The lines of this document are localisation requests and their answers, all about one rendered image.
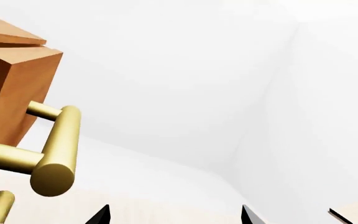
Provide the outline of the wooden cabinet body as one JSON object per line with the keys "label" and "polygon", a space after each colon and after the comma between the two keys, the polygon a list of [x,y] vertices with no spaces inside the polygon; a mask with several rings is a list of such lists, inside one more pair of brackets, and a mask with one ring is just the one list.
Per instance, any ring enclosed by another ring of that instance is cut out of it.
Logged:
{"label": "wooden cabinet body", "polygon": [[46,40],[0,20],[0,48],[42,47]]}

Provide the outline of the wooden cabinet drawer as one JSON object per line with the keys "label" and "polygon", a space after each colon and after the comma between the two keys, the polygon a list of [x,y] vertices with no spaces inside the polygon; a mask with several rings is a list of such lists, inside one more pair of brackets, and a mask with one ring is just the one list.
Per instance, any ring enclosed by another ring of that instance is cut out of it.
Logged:
{"label": "wooden cabinet drawer", "polygon": [[0,143],[16,147],[36,118],[31,101],[44,102],[62,59],[46,47],[0,48]]}

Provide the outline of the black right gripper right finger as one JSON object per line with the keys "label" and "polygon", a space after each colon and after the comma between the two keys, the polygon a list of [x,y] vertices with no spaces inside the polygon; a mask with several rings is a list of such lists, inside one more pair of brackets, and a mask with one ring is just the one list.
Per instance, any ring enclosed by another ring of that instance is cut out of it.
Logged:
{"label": "black right gripper right finger", "polygon": [[247,205],[242,206],[241,212],[241,222],[242,224],[268,224],[263,220],[258,214],[253,212]]}

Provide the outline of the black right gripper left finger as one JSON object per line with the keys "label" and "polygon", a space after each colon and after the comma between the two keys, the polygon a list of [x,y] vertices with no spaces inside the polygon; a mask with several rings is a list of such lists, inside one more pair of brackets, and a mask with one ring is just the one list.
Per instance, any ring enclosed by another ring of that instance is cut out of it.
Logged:
{"label": "black right gripper left finger", "polygon": [[111,214],[109,205],[105,205],[99,212],[92,216],[85,224],[110,224]]}

